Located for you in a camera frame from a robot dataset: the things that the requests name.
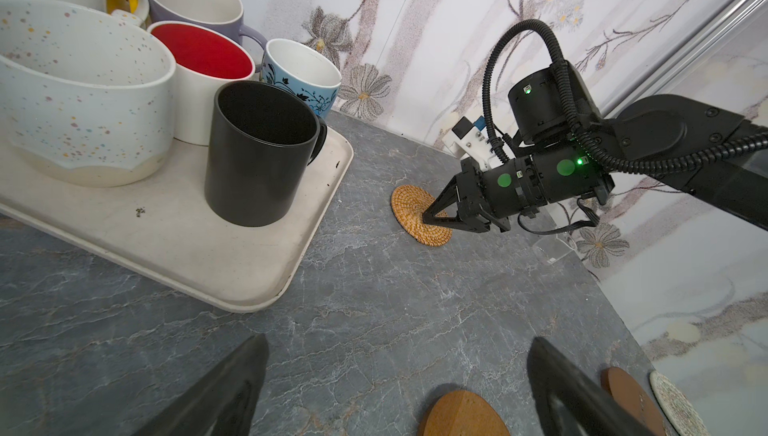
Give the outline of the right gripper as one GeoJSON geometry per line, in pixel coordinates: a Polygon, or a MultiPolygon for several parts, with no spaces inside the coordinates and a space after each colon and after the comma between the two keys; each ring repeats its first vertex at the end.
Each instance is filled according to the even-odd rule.
{"type": "Polygon", "coordinates": [[[535,231],[522,222],[533,219],[539,209],[575,198],[585,218],[551,234],[571,233],[595,228],[600,223],[596,212],[585,201],[607,202],[614,189],[613,178],[574,146],[564,144],[541,153],[516,158],[483,171],[471,158],[461,161],[461,173],[454,176],[433,203],[422,213],[425,225],[471,233],[486,233],[492,225],[505,232],[515,216],[521,229],[535,231]],[[456,214],[445,210],[456,207],[456,214]]]}

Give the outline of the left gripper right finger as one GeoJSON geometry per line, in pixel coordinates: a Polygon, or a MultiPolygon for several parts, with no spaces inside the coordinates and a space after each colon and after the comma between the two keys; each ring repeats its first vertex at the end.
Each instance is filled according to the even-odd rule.
{"type": "Polygon", "coordinates": [[[533,339],[527,376],[546,435],[654,435],[554,345],[533,339]]]}

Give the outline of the woven rattan round coaster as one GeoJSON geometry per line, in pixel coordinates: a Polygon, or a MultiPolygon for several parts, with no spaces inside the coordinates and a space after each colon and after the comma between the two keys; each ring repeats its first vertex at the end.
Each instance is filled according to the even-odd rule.
{"type": "Polygon", "coordinates": [[[426,190],[413,185],[399,186],[391,196],[391,208],[401,227],[417,242],[430,247],[444,246],[452,237],[450,229],[427,225],[422,220],[435,200],[426,190]]]}

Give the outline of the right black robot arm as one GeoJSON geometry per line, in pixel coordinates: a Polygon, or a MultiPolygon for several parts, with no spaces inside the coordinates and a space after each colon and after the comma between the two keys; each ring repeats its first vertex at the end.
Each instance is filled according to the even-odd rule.
{"type": "Polygon", "coordinates": [[[767,225],[767,131],[745,117],[676,95],[638,100],[604,119],[559,42],[542,21],[512,26],[493,48],[482,110],[499,166],[465,160],[425,210],[425,224],[485,233],[508,231],[567,199],[605,203],[616,173],[645,175],[754,226],[767,225]],[[520,33],[544,42],[551,59],[508,94],[518,130],[498,134],[490,87],[505,47],[520,33]]]}

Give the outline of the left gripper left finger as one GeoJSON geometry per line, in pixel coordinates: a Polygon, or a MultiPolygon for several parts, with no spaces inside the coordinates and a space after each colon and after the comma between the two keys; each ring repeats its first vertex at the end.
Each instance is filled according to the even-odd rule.
{"type": "Polygon", "coordinates": [[[266,377],[265,335],[244,341],[138,435],[248,435],[266,377]]]}

